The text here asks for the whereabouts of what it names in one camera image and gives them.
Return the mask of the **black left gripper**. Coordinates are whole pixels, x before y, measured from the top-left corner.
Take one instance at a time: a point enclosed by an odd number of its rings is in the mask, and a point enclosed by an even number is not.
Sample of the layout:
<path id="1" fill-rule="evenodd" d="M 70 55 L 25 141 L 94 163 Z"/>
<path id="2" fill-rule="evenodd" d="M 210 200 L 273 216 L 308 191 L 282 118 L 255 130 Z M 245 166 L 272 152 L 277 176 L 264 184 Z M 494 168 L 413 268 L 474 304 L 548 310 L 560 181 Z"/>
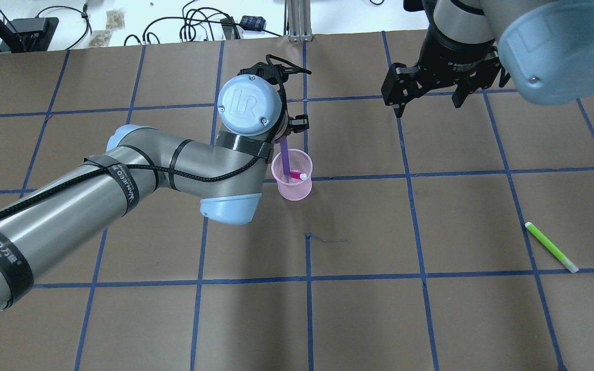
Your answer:
<path id="1" fill-rule="evenodd" d="M 276 86 L 276 89 L 271 88 L 271 91 L 276 92 L 279 98 L 280 111 L 278 118 L 271 120 L 273 126 L 270 132 L 273 134 L 273 142 L 279 142 L 290 136 L 291 133 L 304 133 L 310 128 L 309 118 L 306 113 L 294 117 L 290 116 L 288 112 L 287 91 L 285 89 L 285 83 L 288 81 L 290 75 L 309 75 L 310 70 L 283 57 L 266 56 L 264 62 L 257 62 L 250 68 L 241 69 L 240 74 L 261 78 L 271 86 Z"/>

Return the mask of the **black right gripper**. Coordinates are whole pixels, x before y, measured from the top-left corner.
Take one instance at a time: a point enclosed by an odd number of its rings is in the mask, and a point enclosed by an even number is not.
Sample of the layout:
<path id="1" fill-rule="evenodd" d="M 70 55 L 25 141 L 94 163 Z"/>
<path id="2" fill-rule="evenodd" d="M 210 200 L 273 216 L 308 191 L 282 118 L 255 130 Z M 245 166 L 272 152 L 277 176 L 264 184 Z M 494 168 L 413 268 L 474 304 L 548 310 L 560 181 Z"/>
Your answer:
<path id="1" fill-rule="evenodd" d="M 417 63 L 392 63 L 381 94 L 384 103 L 393 104 L 394 116 L 402 118 L 406 104 L 430 91 L 455 87 L 452 103 L 459 109 L 470 95 L 490 88 L 495 80 L 505 87 L 510 73 L 502 65 L 493 39 L 465 44 L 429 26 Z"/>

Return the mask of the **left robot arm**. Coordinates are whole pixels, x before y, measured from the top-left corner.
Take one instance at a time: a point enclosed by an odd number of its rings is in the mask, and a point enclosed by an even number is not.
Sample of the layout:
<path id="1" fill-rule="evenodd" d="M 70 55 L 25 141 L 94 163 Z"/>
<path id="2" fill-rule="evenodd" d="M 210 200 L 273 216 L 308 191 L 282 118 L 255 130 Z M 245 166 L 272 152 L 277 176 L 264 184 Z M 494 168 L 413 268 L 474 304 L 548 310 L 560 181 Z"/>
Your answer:
<path id="1" fill-rule="evenodd" d="M 126 124 L 109 138 L 104 154 L 86 157 L 72 172 L 0 210 L 0 311 L 160 188 L 198 197 L 210 220 L 249 223 L 274 145 L 309 127 L 306 114 L 291 117 L 287 109 L 285 82 L 296 74 L 311 71 L 268 54 L 221 88 L 215 108 L 222 127 L 212 145 Z"/>

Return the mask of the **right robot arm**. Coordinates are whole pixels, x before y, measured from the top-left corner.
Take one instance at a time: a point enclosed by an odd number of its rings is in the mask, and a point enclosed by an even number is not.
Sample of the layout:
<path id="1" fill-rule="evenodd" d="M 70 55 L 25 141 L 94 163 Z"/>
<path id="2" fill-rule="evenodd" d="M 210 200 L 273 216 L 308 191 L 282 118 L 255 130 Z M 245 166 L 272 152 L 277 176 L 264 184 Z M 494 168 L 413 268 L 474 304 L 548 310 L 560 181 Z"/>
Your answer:
<path id="1" fill-rule="evenodd" d="M 396 117 L 430 91 L 453 87 L 459 108 L 498 82 L 526 101 L 594 95 L 594 1 L 405 1 L 429 21 L 417 63 L 389 66 L 381 87 Z"/>

